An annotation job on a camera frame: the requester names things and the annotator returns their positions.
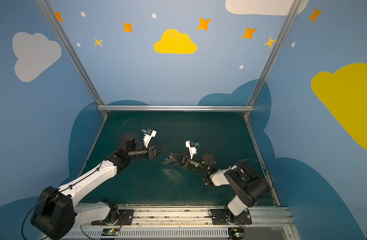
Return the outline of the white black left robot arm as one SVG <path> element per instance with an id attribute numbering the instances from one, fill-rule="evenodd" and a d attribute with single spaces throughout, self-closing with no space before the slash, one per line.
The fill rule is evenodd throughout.
<path id="1" fill-rule="evenodd" d="M 52 240 L 59 240 L 72 228 L 84 224 L 123 225 L 117 205 L 108 200 L 85 207 L 79 207 L 78 203 L 102 183 L 121 173 L 132 159 L 153 160 L 164 153 L 166 148 L 149 143 L 155 135 L 155 130 L 148 129 L 139 140 L 135 134 L 127 133 L 119 138 L 116 150 L 95 168 L 58 188 L 44 189 L 31 210 L 30 223 Z"/>

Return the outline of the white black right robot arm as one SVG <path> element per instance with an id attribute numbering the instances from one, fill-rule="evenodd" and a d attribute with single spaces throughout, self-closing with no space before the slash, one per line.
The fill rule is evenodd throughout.
<path id="1" fill-rule="evenodd" d="M 181 165 L 182 169 L 189 168 L 204 173 L 202 179 L 208 187 L 229 185 L 235 192 L 235 197 L 224 209 L 208 211 L 213 225 L 251 223 L 248 208 L 253 207 L 272 189 L 268 181 L 254 168 L 243 161 L 228 169 L 217 169 L 216 161 L 211 153 L 204 154 L 200 160 L 183 154 L 170 153 L 163 162 L 166 165 Z"/>

